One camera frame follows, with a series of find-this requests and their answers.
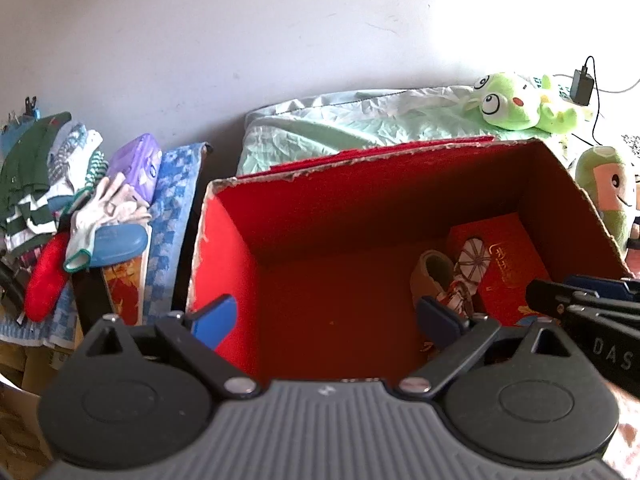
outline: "pile of clothes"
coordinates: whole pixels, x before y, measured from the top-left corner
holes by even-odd
[[[149,204],[123,173],[106,176],[101,143],[69,112],[15,118],[0,136],[0,229],[6,254],[30,274],[24,313],[33,321],[54,309],[70,273],[146,246]]]

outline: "stuffed toy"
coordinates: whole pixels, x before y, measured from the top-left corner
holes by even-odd
[[[636,218],[636,178],[632,165],[615,148],[595,146],[578,159],[575,181],[591,198],[624,259]]]
[[[474,85],[465,110],[476,106],[486,122],[505,130],[536,126],[550,134],[566,134],[593,117],[587,107],[562,99],[558,86],[547,75],[542,88],[514,73],[484,76]]]

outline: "white cable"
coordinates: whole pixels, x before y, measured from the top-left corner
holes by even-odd
[[[574,78],[574,76],[567,75],[567,74],[554,74],[554,77],[568,77],[569,79]],[[638,81],[633,83],[629,88],[625,88],[624,90],[603,90],[601,88],[600,91],[605,94],[623,94],[625,92],[629,92],[629,90],[633,90],[638,85],[638,83],[640,83],[640,79],[638,79]]]

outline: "small doll figurine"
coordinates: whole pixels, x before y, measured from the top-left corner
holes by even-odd
[[[575,181],[591,198],[624,259],[636,218],[636,178],[632,165],[615,148],[595,146],[580,156]]]

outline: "white wall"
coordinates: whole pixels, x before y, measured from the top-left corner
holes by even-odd
[[[252,108],[355,88],[470,82],[499,70],[640,77],[640,0],[0,0],[0,114],[36,94],[112,153],[152,132],[210,140],[231,174]],[[603,113],[628,124],[640,89]]]

